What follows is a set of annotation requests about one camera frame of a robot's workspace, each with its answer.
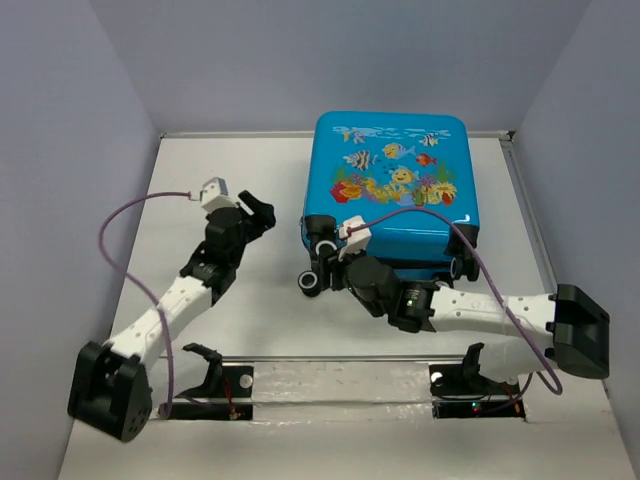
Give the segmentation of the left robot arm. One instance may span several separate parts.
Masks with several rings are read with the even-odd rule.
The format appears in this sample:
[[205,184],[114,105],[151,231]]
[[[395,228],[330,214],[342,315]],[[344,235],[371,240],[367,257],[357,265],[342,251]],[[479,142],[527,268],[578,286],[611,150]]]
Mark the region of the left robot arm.
[[133,440],[156,408],[170,412],[177,394],[172,342],[212,308],[236,279],[245,248],[276,225],[273,205],[242,191],[236,202],[202,190],[203,240],[161,297],[126,329],[79,351],[68,415],[122,443]]

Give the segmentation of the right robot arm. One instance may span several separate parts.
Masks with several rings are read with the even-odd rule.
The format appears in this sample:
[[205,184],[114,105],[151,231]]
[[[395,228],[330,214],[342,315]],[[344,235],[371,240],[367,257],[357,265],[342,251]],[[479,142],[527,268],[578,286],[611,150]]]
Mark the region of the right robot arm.
[[364,253],[331,254],[312,269],[319,290],[348,290],[374,318],[406,333],[470,331],[502,336],[467,348],[462,384],[482,392],[520,375],[548,371],[604,380],[610,375],[610,316],[581,288],[501,296],[454,289],[434,280],[404,280]]

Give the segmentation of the blue hard-shell suitcase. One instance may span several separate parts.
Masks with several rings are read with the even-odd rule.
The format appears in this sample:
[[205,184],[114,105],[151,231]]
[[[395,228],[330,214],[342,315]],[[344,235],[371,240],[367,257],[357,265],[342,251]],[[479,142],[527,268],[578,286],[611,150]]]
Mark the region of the blue hard-shell suitcase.
[[312,269],[339,251],[340,224],[360,215],[372,237],[365,249],[407,280],[475,281],[472,249],[480,231],[469,138],[456,117],[331,111],[312,144],[301,216],[310,266],[298,277],[319,295]]

